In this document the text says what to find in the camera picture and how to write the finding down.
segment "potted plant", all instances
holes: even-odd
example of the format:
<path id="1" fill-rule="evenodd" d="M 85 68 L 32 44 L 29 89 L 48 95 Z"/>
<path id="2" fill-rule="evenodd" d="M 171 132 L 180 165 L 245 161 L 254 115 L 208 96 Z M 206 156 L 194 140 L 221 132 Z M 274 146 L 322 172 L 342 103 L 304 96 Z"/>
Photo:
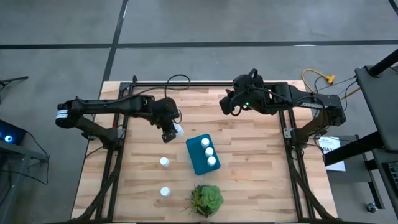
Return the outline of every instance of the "potted plant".
<path id="1" fill-rule="evenodd" d="M 217 186 L 197 185 L 191 191 L 190 201 L 192 211 L 207 218 L 218 211 L 224 199 Z"/>

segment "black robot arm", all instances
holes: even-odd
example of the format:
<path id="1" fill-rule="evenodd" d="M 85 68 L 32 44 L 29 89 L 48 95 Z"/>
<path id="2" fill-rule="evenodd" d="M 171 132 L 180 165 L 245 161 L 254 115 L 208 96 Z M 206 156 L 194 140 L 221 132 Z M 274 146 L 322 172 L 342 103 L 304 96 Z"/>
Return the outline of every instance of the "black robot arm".
<path id="1" fill-rule="evenodd" d="M 78 128 L 86 138 L 96 136 L 104 148 L 109 149 L 120 146 L 120 134 L 116 127 L 104 128 L 83 116 L 108 113 L 148 120 L 151 125 L 162 128 L 164 143 L 175 138 L 173 120 L 180 116 L 174 100 L 169 97 L 155 101 L 150 95 L 129 95 L 118 100 L 68 100 L 58 105 L 55 123 L 61 128 Z"/>
<path id="2" fill-rule="evenodd" d="M 320 110 L 319 116 L 302 128 L 284 130 L 292 138 L 295 147 L 305 147 L 309 136 L 326 134 L 327 126 L 339 126 L 346 121 L 337 95 L 322 95 L 300 91 L 287 82 L 264 83 L 257 70 L 240 75 L 233 80 L 234 90 L 226 90 L 227 96 L 220 100 L 225 115 L 238 116 L 242 110 L 256 110 L 261 114 L 276 114 L 280 110 L 304 107 Z"/>

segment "wooden tabletop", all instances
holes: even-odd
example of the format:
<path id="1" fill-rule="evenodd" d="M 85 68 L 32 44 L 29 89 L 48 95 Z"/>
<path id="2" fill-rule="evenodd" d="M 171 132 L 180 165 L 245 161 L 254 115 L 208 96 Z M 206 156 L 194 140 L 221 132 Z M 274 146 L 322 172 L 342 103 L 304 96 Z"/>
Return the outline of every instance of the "wooden tabletop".
<path id="1" fill-rule="evenodd" d="M 305 91 L 302 81 L 287 82 Z M 119 84 L 104 82 L 100 98 L 117 98 Z M 255 111 L 243 111 L 237 117 L 225 116 L 218 104 L 226 95 L 224 89 L 191 87 L 185 91 L 168 91 L 167 96 L 176 101 L 182 112 L 185 134 L 167 144 L 162 142 L 162 131 L 148 121 L 129 119 L 114 222 L 206 220 L 189 210 L 182 212 L 190 204 L 187 200 L 190 191 L 198 184 L 217 185 L 224 197 L 224 204 L 207 219 L 209 222 L 297 221 L 279 116 Z M 163 90 L 147 94 L 157 99 L 164 97 Z M 309 109 L 295 108 L 294 113 L 298 127 L 312 119 Z M 95 121 L 111 127 L 113 114 L 99 114 Z M 185 141 L 204 133 L 210 134 L 215 144 L 221 169 L 197 176 Z M 99 141 L 90 142 L 87 153 L 100 146 Z M 170 159 L 170 167 L 160 166 L 161 157 Z M 86 159 L 72 218 L 81 215 L 98 193 L 105 158 L 106 150 L 102 149 Z M 306 148 L 304 161 L 312 192 L 328 212 L 336 216 L 320 151 L 311 146 Z M 169 197 L 161 196 L 162 187 L 170 188 Z M 300 197 L 307 213 L 302 192 Z M 104 210 L 108 211 L 107 200 Z"/>

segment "concrete floor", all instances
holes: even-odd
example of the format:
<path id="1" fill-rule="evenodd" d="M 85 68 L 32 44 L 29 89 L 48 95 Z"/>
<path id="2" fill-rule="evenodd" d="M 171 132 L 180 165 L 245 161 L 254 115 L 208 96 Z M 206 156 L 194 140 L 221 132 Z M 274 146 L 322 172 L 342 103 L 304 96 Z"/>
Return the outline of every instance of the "concrete floor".
<path id="1" fill-rule="evenodd" d="M 111 43 L 122 0 L 0 0 L 2 44 Z M 130 0 L 119 42 L 394 40 L 398 17 L 387 0 Z M 257 68 L 267 80 L 300 79 L 314 68 L 351 78 L 397 45 L 324 47 L 230 47 L 119 49 L 110 80 L 165 80 L 176 73 L 192 80 L 230 80 Z M 87 141 L 77 129 L 55 125 L 57 104 L 76 96 L 98 97 L 109 49 L 0 50 L 0 79 L 28 75 L 2 91 L 0 118 L 29 130 L 51 154 L 49 184 L 25 179 L 12 214 L 14 223 L 69 219 Z M 308 74 L 313 83 L 316 75 Z M 339 93 L 348 83 L 325 89 Z M 325 86 L 323 80 L 318 86 Z M 347 122 L 330 134 L 364 136 L 376 130 L 361 92 L 348 100 Z M 32 170 L 44 178 L 45 167 Z M 367 184 L 335 184 L 339 217 L 348 221 L 396 223 L 386 206 L 375 214 Z"/>

